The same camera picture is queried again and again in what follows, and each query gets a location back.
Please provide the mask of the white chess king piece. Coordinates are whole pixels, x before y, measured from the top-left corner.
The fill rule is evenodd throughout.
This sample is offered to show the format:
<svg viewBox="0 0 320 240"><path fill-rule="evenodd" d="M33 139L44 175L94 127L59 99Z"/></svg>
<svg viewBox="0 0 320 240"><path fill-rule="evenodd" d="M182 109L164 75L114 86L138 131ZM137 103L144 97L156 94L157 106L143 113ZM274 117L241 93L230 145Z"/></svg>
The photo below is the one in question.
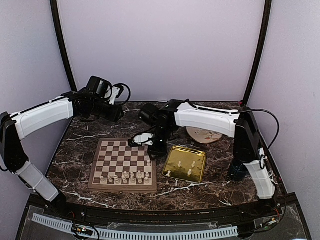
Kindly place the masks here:
<svg viewBox="0 0 320 240"><path fill-rule="evenodd" d="M128 180L127 180L127 177L126 177L125 175L123 175L123 176L121 177L121 179L122 179L122 184L124 184L124 185L127 185L127 184L128 184Z"/></svg>

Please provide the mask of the wooden chess board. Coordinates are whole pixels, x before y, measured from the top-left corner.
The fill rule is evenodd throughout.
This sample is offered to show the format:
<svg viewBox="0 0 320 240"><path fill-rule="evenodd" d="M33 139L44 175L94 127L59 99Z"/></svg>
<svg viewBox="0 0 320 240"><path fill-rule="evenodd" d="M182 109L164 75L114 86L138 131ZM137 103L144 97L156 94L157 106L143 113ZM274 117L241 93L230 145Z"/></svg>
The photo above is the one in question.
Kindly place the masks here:
<svg viewBox="0 0 320 240"><path fill-rule="evenodd" d="M138 171L142 172L143 183L138 184ZM127 184L122 184L122 176L128 172ZM150 182L144 184L146 172L149 172ZM108 175L113 178L113 183L108 183ZM114 176L120 179L120 184L115 184ZM105 182L100 184L100 176ZM136 178L136 184L130 185L130 177ZM157 191L156 162L148 155L148 146L130 147L126 138L101 138L98 142L92 164L88 189L100 192L125 192L125 193L155 193Z"/></svg>

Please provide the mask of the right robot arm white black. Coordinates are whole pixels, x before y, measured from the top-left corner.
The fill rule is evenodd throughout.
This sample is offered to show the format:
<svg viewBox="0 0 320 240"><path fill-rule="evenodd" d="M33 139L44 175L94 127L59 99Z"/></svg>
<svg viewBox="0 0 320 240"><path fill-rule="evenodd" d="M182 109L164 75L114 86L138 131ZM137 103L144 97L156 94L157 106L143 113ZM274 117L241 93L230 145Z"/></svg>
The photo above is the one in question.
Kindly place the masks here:
<svg viewBox="0 0 320 240"><path fill-rule="evenodd" d="M180 127L191 127L216 132L233 138L233 160L228 174L232 180L240 180L250 174L262 201L255 205L255 213L266 217L275 208L272 200L276 183L266 167L268 147L264 146L254 110L217 109L199 106L187 100L170 100L159 108L151 103L144 105L138 117L151 129L135 135L132 142L148 145L149 154L163 156L167 153L167 141Z"/></svg>

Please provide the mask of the white chess queen piece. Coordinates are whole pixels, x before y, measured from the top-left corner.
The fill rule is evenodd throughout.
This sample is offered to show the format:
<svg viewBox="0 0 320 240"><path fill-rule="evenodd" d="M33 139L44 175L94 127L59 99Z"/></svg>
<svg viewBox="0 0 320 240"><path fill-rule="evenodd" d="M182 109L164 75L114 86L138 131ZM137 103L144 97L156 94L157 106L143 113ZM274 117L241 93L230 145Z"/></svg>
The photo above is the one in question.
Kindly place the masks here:
<svg viewBox="0 0 320 240"><path fill-rule="evenodd" d="M114 183L115 183L115 184L118 185L118 184L121 183L121 180L119 179L119 177L118 177L117 175L115 175L113 178L114 178Z"/></svg>

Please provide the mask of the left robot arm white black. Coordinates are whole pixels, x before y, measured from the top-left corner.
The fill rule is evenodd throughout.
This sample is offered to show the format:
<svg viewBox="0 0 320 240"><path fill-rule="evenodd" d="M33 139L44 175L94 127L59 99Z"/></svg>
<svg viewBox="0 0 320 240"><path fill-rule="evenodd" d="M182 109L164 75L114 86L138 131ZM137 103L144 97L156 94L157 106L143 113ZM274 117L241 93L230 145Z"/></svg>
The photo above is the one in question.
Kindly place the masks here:
<svg viewBox="0 0 320 240"><path fill-rule="evenodd" d="M64 195L48 180L43 171L30 160L25 151L26 139L45 132L60 122L76 117L87 121L89 117L117 122L124 116L123 103L116 100L129 87L124 83L112 84L91 76L79 91L69 91L26 110L0 115L1 171L18 176L32 191L51 203L51 210L60 218L67 218L70 206Z"/></svg>

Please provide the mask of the gold metal tray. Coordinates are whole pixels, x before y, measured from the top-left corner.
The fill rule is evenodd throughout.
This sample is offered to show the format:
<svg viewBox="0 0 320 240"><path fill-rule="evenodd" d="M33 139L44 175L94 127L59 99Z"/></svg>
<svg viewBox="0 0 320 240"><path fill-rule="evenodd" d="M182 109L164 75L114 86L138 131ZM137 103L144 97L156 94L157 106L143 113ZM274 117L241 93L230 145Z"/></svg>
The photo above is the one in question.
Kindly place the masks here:
<svg viewBox="0 0 320 240"><path fill-rule="evenodd" d="M166 162L162 169L162 175L189 183L201 183L206 159L207 154L204 151L174 145L168 152ZM190 176L188 176L189 169L192 169Z"/></svg>

